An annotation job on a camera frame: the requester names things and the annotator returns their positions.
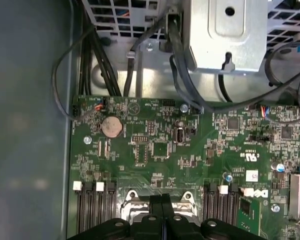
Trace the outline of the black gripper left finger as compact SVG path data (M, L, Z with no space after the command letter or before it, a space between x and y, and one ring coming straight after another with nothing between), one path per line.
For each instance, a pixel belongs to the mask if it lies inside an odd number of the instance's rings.
M100 225L72 236L71 240L160 240L163 230L162 195L149 199L149 213L130 224L121 218L110 219Z

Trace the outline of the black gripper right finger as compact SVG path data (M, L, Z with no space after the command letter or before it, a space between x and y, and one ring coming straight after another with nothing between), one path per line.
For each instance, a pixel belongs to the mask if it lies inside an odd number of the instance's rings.
M191 198L179 203L163 195L163 233L165 240L261 240L249 231L215 218L200 222L197 206Z

